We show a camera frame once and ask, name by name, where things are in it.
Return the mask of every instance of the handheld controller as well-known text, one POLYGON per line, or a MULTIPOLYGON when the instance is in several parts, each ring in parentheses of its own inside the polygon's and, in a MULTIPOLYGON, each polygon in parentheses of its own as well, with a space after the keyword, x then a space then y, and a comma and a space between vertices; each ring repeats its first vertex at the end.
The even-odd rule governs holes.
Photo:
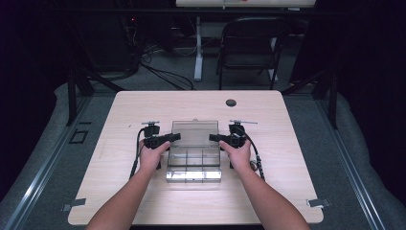
POLYGON ((247 140, 247 136, 245 133, 244 126, 241 123, 251 123, 251 122, 242 122, 239 120, 231 120, 230 122, 234 122, 232 125, 229 125, 230 135, 221 135, 221 134, 210 134, 209 140, 210 141, 224 141, 225 143, 229 144, 231 147, 237 149, 242 147, 245 144, 245 140, 247 140))
MULTIPOLYGON (((144 145, 147 148, 150 149, 156 149, 159 146, 161 146, 162 144, 164 144, 167 141, 170 142, 174 142, 177 140, 180 140, 180 133, 168 133, 162 136, 159 136, 159 127, 156 126, 155 124, 157 124, 159 122, 147 122, 147 123, 143 123, 143 125, 148 125, 146 127, 144 127, 144 145)), ((157 170, 161 169, 161 162, 159 162, 158 167, 156 168, 157 170)))

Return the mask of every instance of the black chair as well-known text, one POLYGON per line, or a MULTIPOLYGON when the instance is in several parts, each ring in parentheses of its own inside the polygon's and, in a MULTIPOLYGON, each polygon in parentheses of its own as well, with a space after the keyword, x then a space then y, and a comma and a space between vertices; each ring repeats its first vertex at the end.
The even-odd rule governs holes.
POLYGON ((274 86, 282 43, 290 25, 282 18, 241 17, 228 23, 222 33, 216 72, 221 90, 224 69, 274 69, 270 89, 274 86))

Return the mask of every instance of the transparent container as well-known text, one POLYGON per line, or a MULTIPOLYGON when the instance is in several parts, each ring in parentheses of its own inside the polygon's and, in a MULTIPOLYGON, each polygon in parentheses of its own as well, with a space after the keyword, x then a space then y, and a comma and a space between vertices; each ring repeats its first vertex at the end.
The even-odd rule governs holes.
POLYGON ((173 122, 172 133, 181 139, 170 145, 167 182, 220 182, 220 148, 209 140, 218 134, 218 121, 173 122))

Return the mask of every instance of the metal rail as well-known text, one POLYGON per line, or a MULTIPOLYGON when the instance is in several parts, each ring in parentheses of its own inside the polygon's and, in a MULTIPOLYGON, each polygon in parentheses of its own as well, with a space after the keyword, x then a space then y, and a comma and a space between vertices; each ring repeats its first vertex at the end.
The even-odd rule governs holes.
POLYGON ((83 114, 85 108, 90 104, 90 100, 91 98, 85 97, 79 103, 77 119, 70 126, 66 127, 60 135, 52 154, 42 164, 27 192, 24 194, 14 213, 10 217, 5 229, 23 229, 25 221, 44 190, 62 155, 65 143, 68 142, 69 137, 75 132, 79 118, 83 114))
POLYGON ((337 149, 339 150, 339 157, 341 163, 343 164, 344 170, 346 171, 347 176, 349 177, 350 184, 355 192, 355 195, 361 205, 362 210, 364 211, 365 217, 367 218, 368 223, 370 224, 371 229, 373 230, 384 230, 385 225, 382 222, 382 219, 378 215, 373 201, 371 199, 370 193, 367 188, 364 186, 361 177, 358 174, 355 165, 352 162, 350 153, 344 144, 339 129, 334 129, 331 123, 329 122, 327 116, 326 105, 320 100, 315 101, 316 105, 322 114, 323 120, 326 123, 331 136, 334 138, 335 143, 337 144, 337 149))

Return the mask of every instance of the wooden tabletop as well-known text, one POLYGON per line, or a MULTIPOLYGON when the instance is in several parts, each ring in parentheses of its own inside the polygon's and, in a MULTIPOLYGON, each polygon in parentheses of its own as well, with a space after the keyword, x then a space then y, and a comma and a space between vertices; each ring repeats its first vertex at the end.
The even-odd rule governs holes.
MULTIPOLYGON (((124 91, 117 94, 108 114, 77 199, 71 224, 87 224, 99 208, 128 180, 142 122, 160 121, 160 134, 171 132, 173 121, 218 121, 228 135, 230 120, 242 124, 259 150, 266 182, 284 195, 307 222, 323 220, 319 208, 307 205, 317 198, 282 95, 278 91, 124 91), (230 107, 226 101, 237 105, 230 107)), ((168 154, 149 183, 134 224, 256 224, 259 220, 229 158, 221 152, 219 183, 168 183, 168 154)))
POLYGON ((315 0, 176 0, 177 7, 312 8, 315 0))

